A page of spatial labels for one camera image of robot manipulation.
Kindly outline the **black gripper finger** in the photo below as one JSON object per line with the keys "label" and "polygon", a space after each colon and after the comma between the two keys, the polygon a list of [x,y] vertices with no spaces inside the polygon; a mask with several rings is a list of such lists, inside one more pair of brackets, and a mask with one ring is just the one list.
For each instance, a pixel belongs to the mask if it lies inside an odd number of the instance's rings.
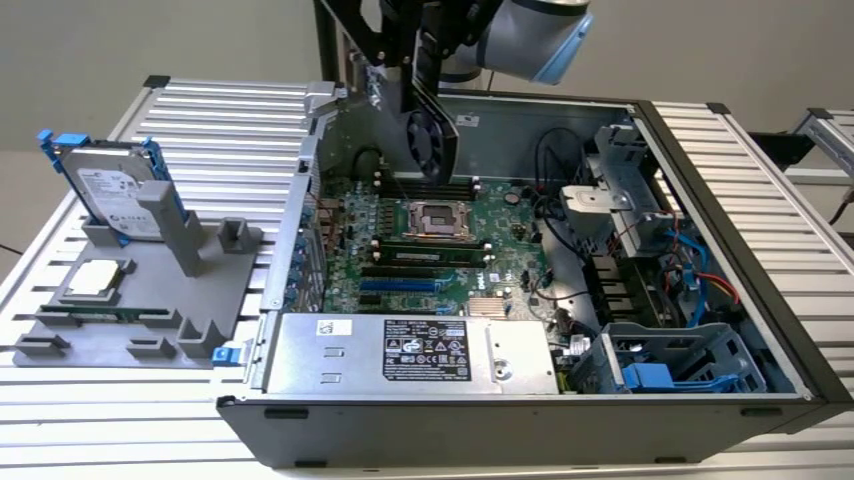
{"label": "black gripper finger", "polygon": [[426,24],[426,60],[442,62],[461,46],[473,46],[481,37],[473,22],[434,22]]}
{"label": "black gripper finger", "polygon": [[418,2],[381,1],[381,30],[374,31],[362,14],[361,1],[322,1],[365,59],[387,73],[382,98],[398,114],[415,109],[413,70],[418,33]]}

